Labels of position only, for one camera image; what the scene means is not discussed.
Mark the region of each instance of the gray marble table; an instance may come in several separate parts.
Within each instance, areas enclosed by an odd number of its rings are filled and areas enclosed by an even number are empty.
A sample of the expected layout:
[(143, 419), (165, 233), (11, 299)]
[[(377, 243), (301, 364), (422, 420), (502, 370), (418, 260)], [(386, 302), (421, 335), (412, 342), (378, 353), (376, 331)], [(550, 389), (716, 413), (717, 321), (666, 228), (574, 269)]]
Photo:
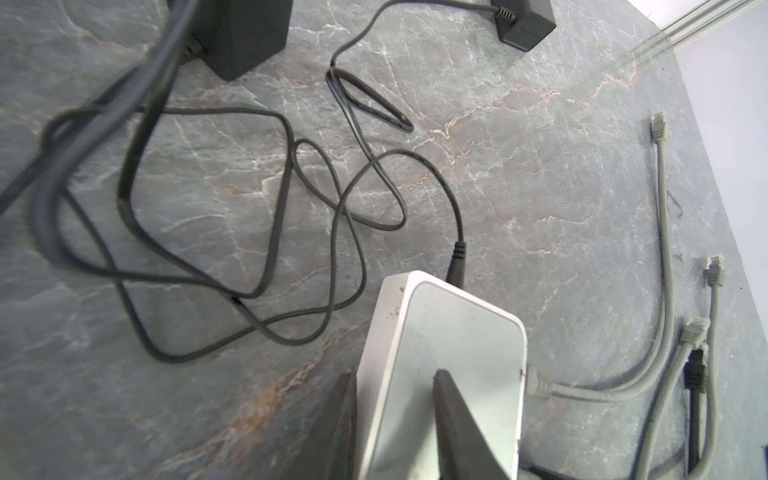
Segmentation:
[[(296, 0), (285, 51), (233, 83), (200, 62), (180, 72), (175, 105), (251, 104), (286, 114), (323, 145), (344, 181), (365, 161), (323, 81), (331, 52), (367, 23), (373, 0)], [(519, 316), (529, 359), (554, 379), (609, 385), (636, 366), (660, 309), (654, 151), (648, 120), (666, 111), (678, 320), (707, 313), (701, 270), (726, 256), (720, 384), (723, 427), (711, 478), (765, 479), (768, 348), (674, 57), (640, 62), (657, 29), (628, 2), (554, 0), (558, 28), (534, 51), (499, 43), (490, 18), (400, 6), (340, 65), (415, 122), (406, 135), (364, 118), (374, 148), (432, 159), (457, 193), (468, 241), (466, 289)], [(0, 5), (0, 185), (34, 150), (46, 119), (82, 102), (142, 58), (167, 14), (160, 0), (7, 0)], [(170, 271), (140, 248), (113, 207), (134, 124), (82, 168), (72, 189), (118, 262)], [(169, 248), (225, 283), (252, 288), (263, 265), (284, 159), (276, 122), (164, 118), (137, 179), (141, 220)], [(328, 184), (319, 158), (303, 152)], [(3, 478), (279, 478), (339, 372), (354, 369), (384, 276), (444, 274), (450, 210), (420, 167), (389, 162), (412, 220), (360, 228), (370, 285), (303, 348), (253, 334), (183, 366), (139, 346), (114, 288), (52, 269), (32, 248), (23, 203), (0, 219), (0, 476)], [(396, 218), (371, 178), (353, 204)], [(324, 301), (331, 212), (296, 180), (277, 275), (263, 315)], [(65, 218), (72, 243), (92, 245)], [(359, 268), (341, 244), (341, 285)], [(131, 285), (152, 335), (180, 352), (243, 325), (214, 293)], [(280, 328), (297, 335), (316, 319)], [(626, 478), (653, 393), (617, 405), (525, 404), (521, 455), (579, 478)], [(684, 441), (682, 394), (656, 459)], [(679, 478), (675, 468), (668, 478)]]

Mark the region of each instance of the power adapter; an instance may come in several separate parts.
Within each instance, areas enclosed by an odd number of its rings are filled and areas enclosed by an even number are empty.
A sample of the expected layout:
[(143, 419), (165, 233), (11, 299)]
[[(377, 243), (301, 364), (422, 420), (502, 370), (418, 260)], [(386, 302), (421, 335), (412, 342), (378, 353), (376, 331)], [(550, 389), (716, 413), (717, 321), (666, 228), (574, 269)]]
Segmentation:
[(496, 28), (502, 43), (519, 50), (531, 50), (557, 27), (549, 0), (491, 0), (491, 5), (515, 13), (511, 24), (497, 18)]
[(285, 48), (292, 7), (293, 0), (203, 0), (191, 29), (200, 57), (222, 80), (240, 77)]

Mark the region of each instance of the black power cable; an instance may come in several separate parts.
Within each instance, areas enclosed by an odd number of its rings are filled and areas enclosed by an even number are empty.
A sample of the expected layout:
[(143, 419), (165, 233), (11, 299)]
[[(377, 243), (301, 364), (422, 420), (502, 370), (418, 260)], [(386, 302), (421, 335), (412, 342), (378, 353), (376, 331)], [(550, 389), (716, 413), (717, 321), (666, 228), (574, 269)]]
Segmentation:
[[(451, 192), (449, 186), (442, 178), (437, 168), (427, 161), (421, 155), (415, 152), (405, 149), (394, 149), (386, 151), (382, 154), (375, 155), (373, 150), (368, 144), (362, 129), (354, 115), (353, 108), (357, 108), (361, 111), (365, 111), (374, 117), (391, 124), (393, 127), (397, 127), (403, 131), (410, 132), (413, 130), (413, 124), (411, 121), (401, 112), (399, 112), (392, 104), (390, 104), (384, 97), (376, 93), (370, 86), (359, 80), (354, 75), (341, 70), (335, 66), (336, 58), (340, 53), (350, 48), (357, 43), (365, 34), (370, 30), (373, 23), (379, 17), (380, 13), (391, 5), (398, 3), (428, 3), (436, 5), (446, 5), (456, 8), (464, 8), (468, 10), (485, 11), (494, 13), (497, 18), (506, 18), (506, 11), (490, 5), (474, 5), (465, 2), (454, 2), (451, 0), (437, 0), (437, 1), (414, 1), (414, 0), (392, 0), (385, 3), (374, 14), (371, 22), (366, 28), (357, 35), (352, 41), (347, 42), (341, 48), (339, 48), (331, 59), (331, 66), (326, 74), (326, 80), (336, 100), (339, 102), (339, 106), (342, 108), (350, 127), (355, 134), (360, 147), (363, 150), (369, 163), (362, 168), (358, 174), (349, 183), (347, 188), (342, 192), (339, 183), (338, 176), (335, 168), (331, 163), (326, 153), (314, 142), (307, 139), (296, 140), (293, 136), (293, 129), (287, 118), (283, 115), (273, 111), (261, 110), (258, 108), (249, 107), (230, 107), (230, 108), (165, 108), (170, 90), (172, 88), (179, 58), (181, 47), (183, 43), (181, 38), (184, 37), (185, 32), (188, 30), (188, 23), (192, 16), (194, 16), (194, 10), (197, 7), (199, 0), (187, 0), (186, 2), (177, 2), (171, 12), (169, 28), (166, 34), (161, 39), (161, 42), (155, 48), (154, 53), (150, 56), (149, 60), (140, 68), (134, 69), (126, 73), (123, 77), (118, 79), (112, 87), (107, 88), (102, 96), (100, 96), (93, 104), (83, 108), (77, 108), (70, 111), (66, 111), (63, 114), (58, 115), (51, 120), (46, 128), (43, 130), (41, 136), (41, 153), (35, 158), (32, 167), (25, 169), (22, 173), (22, 182), (15, 185), (15, 190), (12, 192), (13, 197), (9, 197), (10, 201), (8, 205), (18, 197), (21, 190), (18, 186), (24, 187), (29, 185), (35, 177), (35, 174), (40, 170), (43, 170), (41, 180), (38, 188), (33, 196), (32, 206), (30, 210), (30, 228), (35, 236), (35, 240), (38, 242), (41, 252), (54, 264), (59, 266), (65, 266), (73, 270), (78, 270), (83, 273), (90, 273), (96, 276), (104, 276), (111, 278), (114, 281), (119, 297), (126, 309), (127, 315), (131, 324), (133, 325), (136, 333), (141, 341), (142, 346), (152, 355), (155, 359), (161, 362), (186, 362), (192, 359), (199, 358), (206, 353), (210, 353), (215, 349), (220, 348), (228, 343), (231, 343), (235, 339), (240, 338), (254, 330), (259, 330), (264, 333), (268, 338), (286, 345), (302, 345), (304, 343), (311, 342), (316, 339), (323, 330), (326, 328), (330, 317), (334, 310), (344, 308), (353, 303), (362, 294), (366, 285), (366, 265), (365, 259), (362, 253), (362, 247), (360, 245), (357, 233), (354, 227), (354, 223), (361, 223), (368, 227), (375, 228), (377, 230), (398, 230), (405, 225), (407, 221), (407, 209), (405, 201), (402, 199), (400, 192), (397, 190), (394, 183), (381, 166), (381, 161), (392, 155), (402, 155), (410, 157), (416, 160), (420, 164), (424, 165), (429, 172), (435, 176), (438, 180), (441, 188), (445, 191), (446, 196), (451, 204), (457, 228), (458, 241), (456, 242), (451, 265), (449, 267), (449, 274), (447, 280), (456, 286), (461, 287), (463, 284), (464, 276), (464, 259), (465, 259), (465, 243), (464, 233), (462, 226), (461, 214), (459, 212), (458, 203)], [(368, 95), (377, 104), (381, 105), (389, 114), (376, 110), (375, 108), (368, 107), (363, 103), (357, 101), (343, 86), (342, 80), (349, 82), (355, 86), (362, 93)], [(147, 102), (147, 107), (141, 107), (139, 104), (142, 99), (147, 97), (148, 93), (151, 93)], [(83, 208), (78, 204), (74, 196), (69, 192), (65, 185), (68, 178), (77, 170), (78, 165), (92, 152), (100, 143), (106, 140), (119, 125), (127, 119), (133, 112), (143, 112), (141, 122), (132, 138), (131, 146), (128, 149), (126, 157), (124, 159), (123, 168), (121, 171), (121, 178), (118, 186), (118, 211), (121, 219), (131, 234), (143, 245), (152, 250), (158, 256), (164, 260), (169, 261), (173, 265), (181, 268), (189, 276), (171, 276), (171, 275), (155, 275), (151, 273), (135, 272), (131, 270), (119, 269), (112, 257), (106, 243), (101, 238), (95, 225), (90, 221)], [(161, 114), (179, 114), (179, 115), (197, 115), (197, 114), (256, 114), (261, 116), (269, 116), (276, 118), (281, 122), (286, 131), (287, 141), (287, 154), (286, 164), (283, 169), (283, 178), (281, 180), (280, 192), (278, 193), (277, 206), (275, 209), (275, 215), (273, 220), (273, 228), (270, 233), (270, 242), (268, 247), (268, 254), (266, 264), (262, 273), (261, 280), (258, 286), (251, 292), (240, 292), (232, 290), (229, 287), (224, 286), (214, 278), (208, 276), (204, 271), (196, 268), (190, 263), (182, 260), (180, 257), (172, 254), (170, 251), (162, 247), (138, 222), (135, 212), (131, 203), (131, 194), (134, 185), (135, 175), (141, 162), (141, 156), (144, 153), (144, 149), (147, 146), (147, 142), (150, 140), (152, 132), (157, 124), (157, 121)], [(314, 148), (326, 166), (329, 168), (329, 172), (333, 179), (336, 193), (339, 195), (339, 202), (334, 203), (333, 200), (325, 196), (319, 189), (312, 184), (311, 181), (302, 172), (300, 165), (296, 159), (296, 152), (301, 145), (308, 145)], [(352, 189), (357, 185), (359, 180), (368, 171), (373, 168), (376, 173), (382, 178), (385, 185), (392, 192), (400, 209), (402, 211), (402, 219), (398, 223), (380, 223), (374, 219), (364, 217), (359, 214), (350, 212), (346, 208), (346, 200), (349, 197)], [(283, 218), (287, 204), (287, 194), (290, 185), (290, 176), (292, 172), (296, 171), (299, 179), (307, 186), (307, 188), (315, 194), (320, 200), (322, 200), (329, 207), (333, 208), (334, 218), (331, 229), (331, 253), (330, 253), (330, 275), (329, 275), (329, 301), (325, 306), (319, 306), (309, 309), (295, 310), (288, 313), (283, 313), (277, 316), (273, 316), (269, 319), (258, 319), (253, 312), (243, 303), (245, 299), (253, 299), (263, 295), (273, 278), (278, 247), (280, 243), (280, 234), (282, 232)], [(86, 232), (94, 241), (100, 255), (104, 260), (104, 265), (97, 265), (89, 263), (88, 261), (80, 258), (74, 253), (69, 245), (66, 244), (63, 236), (61, 235), (58, 225), (58, 208), (59, 201), (63, 199), (65, 203), (74, 211), (75, 216), (81, 221)], [(336, 295), (336, 236), (338, 233), (339, 219), (341, 216), (346, 217), (347, 224), (350, 228), (350, 232), (355, 241), (356, 249), (359, 255), (362, 278), (358, 289), (355, 293), (346, 300), (339, 303), (334, 303)], [(151, 341), (147, 330), (144, 328), (139, 316), (131, 301), (130, 295), (123, 284), (123, 281), (143, 281), (150, 283), (161, 284), (186, 284), (186, 285), (198, 285), (211, 288), (219, 292), (227, 301), (232, 303), (236, 310), (240, 312), (246, 320), (251, 324), (249, 327), (239, 330), (228, 337), (212, 343), (202, 349), (195, 350), (190, 353), (181, 355), (174, 355), (166, 353), (159, 349)], [(323, 321), (321, 325), (311, 334), (299, 339), (290, 339), (281, 336), (268, 326), (272, 323), (278, 322), (282, 319), (288, 319), (296, 316), (305, 316), (314, 313), (324, 313)]]

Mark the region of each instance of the white plastic casing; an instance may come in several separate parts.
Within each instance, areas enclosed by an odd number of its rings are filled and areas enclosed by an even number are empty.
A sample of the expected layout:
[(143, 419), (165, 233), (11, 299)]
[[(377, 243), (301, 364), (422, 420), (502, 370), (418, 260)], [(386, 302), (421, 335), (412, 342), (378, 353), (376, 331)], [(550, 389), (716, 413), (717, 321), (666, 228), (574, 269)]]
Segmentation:
[(520, 320), (424, 272), (384, 279), (357, 369), (359, 480), (436, 480), (432, 379), (447, 369), (512, 480), (527, 353)]

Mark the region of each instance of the black box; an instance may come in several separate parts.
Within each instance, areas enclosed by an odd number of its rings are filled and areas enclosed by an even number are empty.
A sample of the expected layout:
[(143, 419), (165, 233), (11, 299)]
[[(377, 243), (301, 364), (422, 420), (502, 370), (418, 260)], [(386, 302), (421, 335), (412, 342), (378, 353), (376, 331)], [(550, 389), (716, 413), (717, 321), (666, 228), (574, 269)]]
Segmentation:
[(232, 81), (285, 48), (292, 7), (293, 0), (203, 0), (192, 36), (208, 67)]
[(549, 0), (491, 0), (491, 4), (515, 13), (512, 25), (496, 21), (498, 39), (522, 51), (531, 50), (557, 26)]

